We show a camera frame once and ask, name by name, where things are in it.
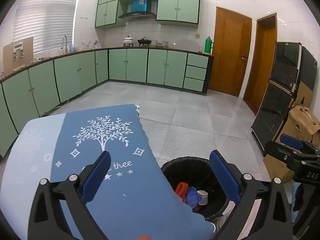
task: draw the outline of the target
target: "trash can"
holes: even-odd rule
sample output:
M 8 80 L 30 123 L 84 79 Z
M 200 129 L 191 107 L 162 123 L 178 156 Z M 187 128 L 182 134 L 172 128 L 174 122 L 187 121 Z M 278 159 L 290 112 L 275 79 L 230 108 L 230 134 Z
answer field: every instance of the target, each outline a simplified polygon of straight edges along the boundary
M 207 205 L 200 206 L 196 211 L 203 215 L 205 220 L 213 221 L 227 208 L 229 201 L 213 174 L 209 160 L 199 157 L 180 157 L 165 163 L 161 170 L 173 190 L 180 182 L 186 182 L 189 187 L 208 193 Z

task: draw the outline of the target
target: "window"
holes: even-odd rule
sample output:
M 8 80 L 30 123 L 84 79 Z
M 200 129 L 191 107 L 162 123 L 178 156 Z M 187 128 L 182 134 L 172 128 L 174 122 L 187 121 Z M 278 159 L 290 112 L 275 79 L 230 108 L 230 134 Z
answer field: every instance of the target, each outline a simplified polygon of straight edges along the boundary
M 33 53 L 73 44 L 78 0 L 19 0 L 12 42 L 33 36 Z

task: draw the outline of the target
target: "silver screw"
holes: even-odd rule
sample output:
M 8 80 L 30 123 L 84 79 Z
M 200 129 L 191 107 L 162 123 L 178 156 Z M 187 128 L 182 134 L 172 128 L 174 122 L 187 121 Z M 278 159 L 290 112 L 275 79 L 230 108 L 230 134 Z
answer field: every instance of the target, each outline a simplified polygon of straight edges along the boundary
M 281 183 L 281 179 L 279 179 L 279 178 L 274 178 L 273 180 L 275 181 L 276 184 L 280 184 Z
M 76 174 L 72 174 L 69 176 L 70 181 L 75 181 L 76 179 L 78 179 L 78 175 L 76 175 Z
M 252 179 L 252 176 L 251 176 L 249 173 L 244 174 L 243 177 L 244 177 L 246 180 Z
M 47 182 L 48 182 L 47 179 L 41 179 L 40 184 L 45 185 L 45 184 L 47 184 Z

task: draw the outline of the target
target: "blue tablecloth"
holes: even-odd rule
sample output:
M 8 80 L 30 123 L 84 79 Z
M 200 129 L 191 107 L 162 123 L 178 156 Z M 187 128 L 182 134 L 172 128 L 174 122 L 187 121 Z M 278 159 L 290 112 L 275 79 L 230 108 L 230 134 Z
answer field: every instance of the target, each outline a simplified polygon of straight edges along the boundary
M 79 174 L 103 150 L 111 167 L 87 208 L 110 240 L 209 240 L 213 225 L 192 213 L 164 177 L 135 105 L 95 108 L 28 122 L 12 147 L 0 189 L 0 208 L 27 240 L 31 204 L 40 179 Z M 82 239 L 66 202 L 63 212 L 74 237 Z

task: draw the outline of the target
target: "white cup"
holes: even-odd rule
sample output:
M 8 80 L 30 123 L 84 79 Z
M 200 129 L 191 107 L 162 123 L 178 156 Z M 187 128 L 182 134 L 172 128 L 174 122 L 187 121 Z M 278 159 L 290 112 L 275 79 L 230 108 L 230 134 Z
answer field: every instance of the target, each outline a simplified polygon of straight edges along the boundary
M 208 193 L 205 192 L 204 190 L 198 190 L 198 203 L 200 206 L 207 205 L 208 203 Z

